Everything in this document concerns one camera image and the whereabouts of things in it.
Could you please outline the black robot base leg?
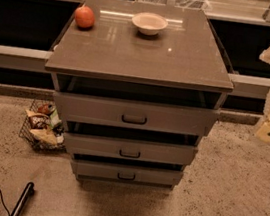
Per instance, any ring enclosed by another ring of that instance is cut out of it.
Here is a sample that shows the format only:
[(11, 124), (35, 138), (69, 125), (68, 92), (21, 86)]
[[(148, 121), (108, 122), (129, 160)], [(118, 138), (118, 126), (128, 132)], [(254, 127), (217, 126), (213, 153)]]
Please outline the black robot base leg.
[(21, 193), (21, 197), (19, 197), (17, 204), (14, 207), (14, 210), (11, 212), (11, 216), (19, 216), (21, 211), (24, 209), (27, 204), (28, 199), (30, 199), (35, 192), (34, 183), (30, 181), (26, 184), (24, 190)]

